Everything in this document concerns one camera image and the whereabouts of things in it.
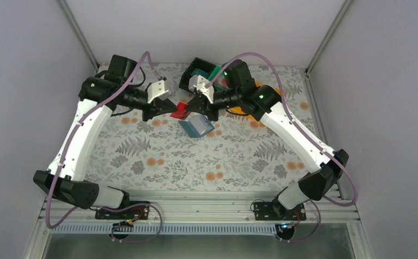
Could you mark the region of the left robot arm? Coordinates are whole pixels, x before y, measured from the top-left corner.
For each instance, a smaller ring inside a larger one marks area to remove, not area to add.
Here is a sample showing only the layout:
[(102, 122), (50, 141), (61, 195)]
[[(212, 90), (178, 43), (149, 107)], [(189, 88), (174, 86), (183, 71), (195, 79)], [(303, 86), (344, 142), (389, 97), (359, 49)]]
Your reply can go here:
[(171, 89), (166, 78), (160, 74), (144, 90), (131, 84), (131, 73), (140, 70), (134, 60), (114, 55), (107, 70), (82, 83), (76, 114), (64, 143), (48, 168), (37, 170), (33, 177), (49, 198), (82, 209), (108, 207), (118, 219), (129, 214), (131, 205), (125, 191), (86, 181), (85, 176), (96, 140), (117, 106), (140, 110), (143, 121), (177, 110), (168, 99)]

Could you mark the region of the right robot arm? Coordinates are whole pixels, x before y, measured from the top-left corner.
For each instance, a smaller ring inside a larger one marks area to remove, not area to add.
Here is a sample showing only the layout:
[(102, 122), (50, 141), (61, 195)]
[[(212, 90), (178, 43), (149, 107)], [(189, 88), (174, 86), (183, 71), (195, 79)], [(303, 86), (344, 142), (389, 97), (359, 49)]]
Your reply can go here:
[(274, 88), (258, 87), (242, 60), (229, 64), (224, 76), (227, 88), (215, 90), (204, 76), (189, 75), (188, 90), (196, 96), (188, 103), (187, 110), (217, 121), (220, 110), (240, 107), (245, 114), (271, 129), (301, 159), (309, 172), (273, 199), (272, 211), (276, 218), (285, 220), (297, 205), (324, 198), (341, 178), (342, 167), (349, 158), (347, 152), (334, 150), (314, 135), (288, 109)]

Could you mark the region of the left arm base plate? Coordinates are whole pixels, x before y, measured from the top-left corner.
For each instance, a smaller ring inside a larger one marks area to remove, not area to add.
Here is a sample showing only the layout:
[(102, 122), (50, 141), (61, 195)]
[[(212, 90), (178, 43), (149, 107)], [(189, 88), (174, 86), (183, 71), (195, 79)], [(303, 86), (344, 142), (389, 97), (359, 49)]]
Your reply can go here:
[(96, 210), (96, 220), (147, 220), (149, 216), (149, 201), (129, 201), (124, 209), (105, 209)]

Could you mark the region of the aluminium frame rail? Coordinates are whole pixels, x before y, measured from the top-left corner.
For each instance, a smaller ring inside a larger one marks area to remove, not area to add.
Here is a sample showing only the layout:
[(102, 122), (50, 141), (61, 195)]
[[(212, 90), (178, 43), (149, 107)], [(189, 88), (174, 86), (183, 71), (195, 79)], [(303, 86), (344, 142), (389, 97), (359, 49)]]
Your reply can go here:
[[(273, 192), (186, 192), (134, 191), (135, 201), (148, 201), (158, 208), (148, 213), (148, 222), (165, 223), (255, 223), (252, 202), (270, 200)], [(327, 200), (306, 202), (301, 223), (355, 223), (360, 221), (355, 206), (339, 207)]]

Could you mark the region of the green storage bin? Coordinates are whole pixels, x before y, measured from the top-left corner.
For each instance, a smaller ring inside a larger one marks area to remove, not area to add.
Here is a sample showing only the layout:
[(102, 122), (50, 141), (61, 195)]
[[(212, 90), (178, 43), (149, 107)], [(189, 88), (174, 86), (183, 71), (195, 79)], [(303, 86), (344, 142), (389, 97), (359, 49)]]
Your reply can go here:
[(217, 79), (219, 77), (219, 72), (222, 69), (222, 67), (220, 65), (217, 65), (212, 72), (208, 75), (207, 79), (209, 81), (213, 80), (213, 79)]

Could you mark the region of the black storage bin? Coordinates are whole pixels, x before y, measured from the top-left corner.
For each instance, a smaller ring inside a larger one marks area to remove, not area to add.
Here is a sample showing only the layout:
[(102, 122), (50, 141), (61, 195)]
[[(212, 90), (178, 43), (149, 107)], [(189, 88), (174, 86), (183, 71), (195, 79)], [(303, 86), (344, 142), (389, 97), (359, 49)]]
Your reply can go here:
[(187, 67), (185, 72), (182, 74), (179, 82), (179, 88), (187, 92), (192, 92), (188, 88), (190, 78), (192, 76), (198, 75), (208, 79), (208, 77), (211, 75), (211, 73), (216, 67), (217, 66), (214, 63), (195, 57), (191, 64)]

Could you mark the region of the blue leather card holder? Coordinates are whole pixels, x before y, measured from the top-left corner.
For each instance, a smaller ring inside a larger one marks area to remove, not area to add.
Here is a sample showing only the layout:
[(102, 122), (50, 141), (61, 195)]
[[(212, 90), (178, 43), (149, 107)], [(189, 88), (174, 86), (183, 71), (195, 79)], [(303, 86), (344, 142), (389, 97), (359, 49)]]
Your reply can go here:
[(202, 138), (215, 129), (212, 123), (204, 115), (195, 115), (189, 120), (178, 122), (190, 138)]

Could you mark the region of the teal VIP card stack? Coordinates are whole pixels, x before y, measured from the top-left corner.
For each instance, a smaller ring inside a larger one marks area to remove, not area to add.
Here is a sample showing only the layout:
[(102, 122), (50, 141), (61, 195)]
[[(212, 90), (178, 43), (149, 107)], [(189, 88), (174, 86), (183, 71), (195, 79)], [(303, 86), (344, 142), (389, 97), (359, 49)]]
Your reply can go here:
[(202, 69), (195, 69), (191, 73), (191, 77), (193, 77), (193, 76), (202, 76), (202, 77), (208, 79), (209, 73), (202, 70)]

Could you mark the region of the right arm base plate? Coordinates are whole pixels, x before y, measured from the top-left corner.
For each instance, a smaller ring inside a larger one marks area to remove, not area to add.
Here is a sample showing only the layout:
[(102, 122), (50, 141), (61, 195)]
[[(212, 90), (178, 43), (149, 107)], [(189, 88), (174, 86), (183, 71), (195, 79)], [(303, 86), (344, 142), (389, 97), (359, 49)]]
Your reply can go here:
[(307, 219), (304, 204), (286, 209), (278, 202), (254, 200), (250, 205), (257, 221), (304, 221)]

